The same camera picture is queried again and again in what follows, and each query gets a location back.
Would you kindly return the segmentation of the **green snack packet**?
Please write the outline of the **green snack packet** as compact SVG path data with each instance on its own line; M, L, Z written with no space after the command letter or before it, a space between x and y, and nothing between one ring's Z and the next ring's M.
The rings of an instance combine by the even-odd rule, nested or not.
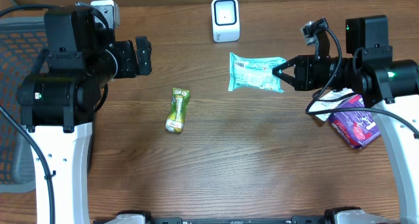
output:
M181 133L183 131L190 96L188 90L173 88L171 109L166 120L166 129L169 132Z

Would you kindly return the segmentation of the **purple sanitary pad pack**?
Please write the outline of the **purple sanitary pad pack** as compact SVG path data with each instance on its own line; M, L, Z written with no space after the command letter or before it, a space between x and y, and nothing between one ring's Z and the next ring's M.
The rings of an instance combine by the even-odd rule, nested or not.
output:
M380 131L367 111L332 113L328 121L342 139L354 149L362 149L380 136Z

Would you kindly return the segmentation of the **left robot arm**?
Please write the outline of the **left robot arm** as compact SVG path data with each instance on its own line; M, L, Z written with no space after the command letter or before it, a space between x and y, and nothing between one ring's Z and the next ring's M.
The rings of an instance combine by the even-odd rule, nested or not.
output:
M87 172L94 119L113 79L148 75L151 43L117 41L114 5L54 7L47 47L17 93L33 149L39 223L88 223Z

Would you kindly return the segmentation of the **white tube gold cap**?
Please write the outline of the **white tube gold cap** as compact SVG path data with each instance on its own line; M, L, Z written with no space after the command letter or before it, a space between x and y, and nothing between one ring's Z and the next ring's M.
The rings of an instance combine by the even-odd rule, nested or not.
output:
M336 109L344 100L352 97L354 94L355 93L349 88L344 88L340 91L331 90L316 101L309 109L309 112Z

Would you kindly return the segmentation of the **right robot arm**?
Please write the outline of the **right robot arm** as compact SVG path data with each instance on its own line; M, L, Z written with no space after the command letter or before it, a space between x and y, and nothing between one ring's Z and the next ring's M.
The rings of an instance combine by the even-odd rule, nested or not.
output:
M299 55L273 68L272 74L296 91L350 88L363 98L361 111L370 112L390 160L399 197L398 223L418 222L418 64L393 60L384 15L346 20L346 52L329 55L336 35L325 18L301 28L313 55Z

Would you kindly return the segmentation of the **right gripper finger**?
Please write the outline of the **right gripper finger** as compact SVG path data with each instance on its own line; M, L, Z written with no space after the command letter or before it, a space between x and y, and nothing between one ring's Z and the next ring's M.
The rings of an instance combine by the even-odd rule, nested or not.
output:
M286 82L287 84L291 85L292 87L295 87L296 81L295 81L294 77L292 77L292 76L290 76L286 73L283 73L282 71L273 71L272 74L275 77L277 77L277 78L281 79L282 81Z
M295 66L295 62L296 62L296 60L297 60L297 58L296 58L296 57L291 58L291 59L287 60L286 62L284 62L284 63L282 63L282 64L280 64L280 65L276 66L276 67L272 70L272 72L273 72L273 73L282 73L282 72L283 72L283 70L285 70L285 69L287 69L287 68L290 68L290 67L294 67L294 66Z

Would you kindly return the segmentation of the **mint green wipes pack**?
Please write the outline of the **mint green wipes pack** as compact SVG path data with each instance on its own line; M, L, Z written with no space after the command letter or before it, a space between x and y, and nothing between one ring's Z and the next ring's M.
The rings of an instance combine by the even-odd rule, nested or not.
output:
M231 52L229 57L230 92L237 88L256 88L282 93L281 81L272 70L286 60L281 57L244 58Z

